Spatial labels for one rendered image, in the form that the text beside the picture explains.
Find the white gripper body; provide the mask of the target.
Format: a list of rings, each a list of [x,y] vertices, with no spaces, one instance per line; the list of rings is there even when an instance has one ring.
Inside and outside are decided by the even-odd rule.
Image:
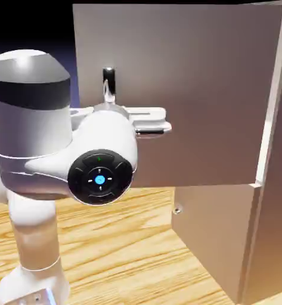
[[[137,135],[162,135],[172,131],[172,125],[166,120],[164,108],[125,106],[71,108],[72,129],[76,130],[86,116],[100,110],[111,110],[124,115],[134,126]]]

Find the curved shiny metal handle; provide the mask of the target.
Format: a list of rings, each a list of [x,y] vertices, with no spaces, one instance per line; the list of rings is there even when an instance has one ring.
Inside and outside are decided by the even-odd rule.
[[[116,78],[113,67],[103,68],[103,98],[105,103],[116,103]]]

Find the large grey-brown cabinet door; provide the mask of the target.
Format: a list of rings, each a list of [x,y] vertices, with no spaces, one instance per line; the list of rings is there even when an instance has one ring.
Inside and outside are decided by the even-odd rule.
[[[163,107],[169,134],[138,143],[135,187],[255,181],[280,5],[75,4],[80,104]]]

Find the small grey-brown cabinet door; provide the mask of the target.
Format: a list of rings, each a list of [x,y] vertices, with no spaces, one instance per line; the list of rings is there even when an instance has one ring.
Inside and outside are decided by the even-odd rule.
[[[175,188],[172,229],[221,286],[241,304],[261,185]]]

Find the grey-brown cabinet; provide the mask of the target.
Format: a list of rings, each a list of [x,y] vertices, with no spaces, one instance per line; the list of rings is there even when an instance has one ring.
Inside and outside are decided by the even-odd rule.
[[[282,8],[282,0],[273,4]],[[253,305],[282,292],[282,20],[256,181],[259,198],[241,305]]]

